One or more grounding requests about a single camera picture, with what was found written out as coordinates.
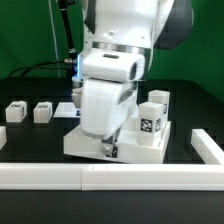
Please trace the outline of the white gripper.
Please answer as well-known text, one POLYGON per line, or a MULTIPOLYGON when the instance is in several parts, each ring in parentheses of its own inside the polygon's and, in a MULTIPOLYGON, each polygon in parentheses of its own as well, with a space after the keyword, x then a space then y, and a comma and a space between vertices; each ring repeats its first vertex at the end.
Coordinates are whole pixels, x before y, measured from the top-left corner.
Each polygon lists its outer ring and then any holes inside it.
POLYGON ((107 157, 116 157, 122 124, 134 113, 145 58, 140 54, 93 48, 83 61, 81 129, 102 141, 107 157))

